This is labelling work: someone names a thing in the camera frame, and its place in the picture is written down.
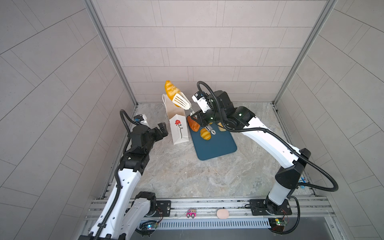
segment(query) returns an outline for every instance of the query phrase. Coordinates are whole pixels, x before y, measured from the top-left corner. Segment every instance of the marble floor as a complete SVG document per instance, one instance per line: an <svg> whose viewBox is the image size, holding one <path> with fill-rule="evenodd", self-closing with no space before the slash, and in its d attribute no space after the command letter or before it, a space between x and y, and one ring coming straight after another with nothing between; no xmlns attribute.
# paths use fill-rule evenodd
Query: marble floor
<svg viewBox="0 0 384 240"><path fill-rule="evenodd" d="M285 139L271 103L234 105L249 108L267 127ZM150 127L165 122L169 129L163 103L139 104L136 114L145 114ZM190 136L189 142L176 145L171 134L156 142L133 196L140 191L155 192L157 198L266 196L280 165L250 138L241 133L231 134L237 151L206 161L197 158ZM311 194L308 188L294 192L294 195L307 194Z"/></svg>

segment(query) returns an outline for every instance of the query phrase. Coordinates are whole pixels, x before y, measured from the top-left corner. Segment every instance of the croissant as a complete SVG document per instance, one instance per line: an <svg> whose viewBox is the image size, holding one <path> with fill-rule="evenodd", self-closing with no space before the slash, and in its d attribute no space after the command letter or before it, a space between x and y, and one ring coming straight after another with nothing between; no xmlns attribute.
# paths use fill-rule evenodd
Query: croissant
<svg viewBox="0 0 384 240"><path fill-rule="evenodd" d="M211 139L211 133L208 132L205 128L203 128L203 129L200 130L200 136L201 136L204 140L209 140L209 139Z"/></svg>
<svg viewBox="0 0 384 240"><path fill-rule="evenodd" d="M175 87L175 85L173 85L171 83L171 81L169 81L169 80L166 81L166 84L164 87L166 89L167 96L171 100L173 100L173 97L176 95L176 93L180 93L180 89Z"/></svg>

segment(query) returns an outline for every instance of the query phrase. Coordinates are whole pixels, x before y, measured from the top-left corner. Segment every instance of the robotic arm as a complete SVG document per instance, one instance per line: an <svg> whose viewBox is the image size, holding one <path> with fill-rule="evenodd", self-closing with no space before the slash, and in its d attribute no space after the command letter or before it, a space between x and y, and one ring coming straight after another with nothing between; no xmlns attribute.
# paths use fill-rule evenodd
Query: robotic arm
<svg viewBox="0 0 384 240"><path fill-rule="evenodd" d="M200 85L205 86L209 95L203 92ZM198 82L199 91L192 97L201 110L194 113L192 119L205 127L211 122L221 122L223 127L230 132L241 132L248 136L265 150L267 150L281 165L275 175L275 184L264 201L270 214L277 214L281 210L284 200L291 196L299 185L318 188L324 191L337 191L336 181L324 170L309 161L311 152L307 149L299 150L284 141L277 134L269 130L248 108L240 106L235 108L224 91L215 91L205 83ZM306 164L320 171L333 184L333 188L316 186L308 183L298 183Z"/></svg>

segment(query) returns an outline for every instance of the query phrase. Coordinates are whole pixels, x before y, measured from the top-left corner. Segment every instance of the black cable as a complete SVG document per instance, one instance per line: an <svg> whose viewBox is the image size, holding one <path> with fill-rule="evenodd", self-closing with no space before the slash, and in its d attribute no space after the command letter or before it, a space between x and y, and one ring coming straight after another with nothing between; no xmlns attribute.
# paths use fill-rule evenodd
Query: black cable
<svg viewBox="0 0 384 240"><path fill-rule="evenodd" d="M245 204L245 205L244 205L244 208L246 208L246 209L250 209L251 207L253 207L253 208L255 208L255 209L260 209L260 210L267 210L266 207L256 207L256 206L251 205L251 204Z"/></svg>
<svg viewBox="0 0 384 240"><path fill-rule="evenodd" d="M289 143L284 141L284 139L282 139L279 135L277 135L276 133L272 132L271 130L269 130L267 128L263 128L263 127L252 127L252 128L244 128L244 129L230 129L226 124L224 124L224 118L223 118L223 114L222 114L222 109L220 107L219 100L218 100L217 96L215 95L215 93L213 92L213 90L205 82L198 81L197 82L197 88L199 89L199 91L201 91L200 85L205 86L208 89L209 93L212 95L213 99L215 100L215 103L216 103L216 105L218 107L218 114L220 116L220 121L221 121L221 123L223 125L223 128L225 130L227 130L229 132L263 131L265 133L268 133L268 134L274 136L275 138L277 138L282 144L284 144L286 146L286 148L288 150L290 150L290 152L292 154L295 154L302 161L304 161L308 165L310 165L313 168L315 168L317 171L319 171L321 174L323 174L326 178L328 178L331 181L331 183L333 184L333 187L330 188L330 187L322 187L322 186L318 186L318 185L314 185L314 184L300 182L300 183L296 184L296 187L297 186L307 186L307 187L312 187L312 188L320 189L320 190L327 191L327 192L335 192L335 191L337 191L339 189L339 185L337 184L337 182L333 179L333 177L331 175L329 175L326 171L324 171L322 168L320 168L316 164L314 164L311 161L307 160L306 158L302 157L301 154L299 154L296 150L294 150L291 147L291 145L289 145Z"/></svg>
<svg viewBox="0 0 384 240"><path fill-rule="evenodd" d="M115 170L115 179L116 179L116 187L117 187L115 198L113 199L113 202L112 202L111 206L109 207L108 212L105 214L104 219L101 222L101 226L99 227L99 229L96 232L94 240L99 239L100 234L101 234L102 230L104 229L105 223L107 222L109 215L111 214L113 208L115 207L115 205L119 199L119 195L120 195L120 191L121 191L121 182L120 182L120 177L119 177L119 173L118 173L119 170L120 170L120 167L118 166Z"/></svg>
<svg viewBox="0 0 384 240"><path fill-rule="evenodd" d="M294 199L296 201L296 205L297 205L297 219L296 219L296 223L295 225L288 231L285 231L285 232L278 232L278 231L274 231L272 229L269 229L271 232L273 233L277 233L277 234L288 234L288 233L291 233L293 232L296 228L297 228L297 225L299 225L299 221L300 221L300 206L299 206L299 200L297 200L297 198L295 196L290 196L288 197L288 199Z"/></svg>

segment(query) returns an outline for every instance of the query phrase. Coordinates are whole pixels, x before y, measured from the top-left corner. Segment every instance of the white spatula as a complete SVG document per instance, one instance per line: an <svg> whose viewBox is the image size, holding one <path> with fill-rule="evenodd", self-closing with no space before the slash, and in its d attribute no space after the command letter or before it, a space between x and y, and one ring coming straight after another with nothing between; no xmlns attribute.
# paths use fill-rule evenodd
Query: white spatula
<svg viewBox="0 0 384 240"><path fill-rule="evenodd" d="M176 95L172 99L172 102L185 110L188 110L191 108L191 102L187 99L187 97L183 93L176 93Z"/></svg>

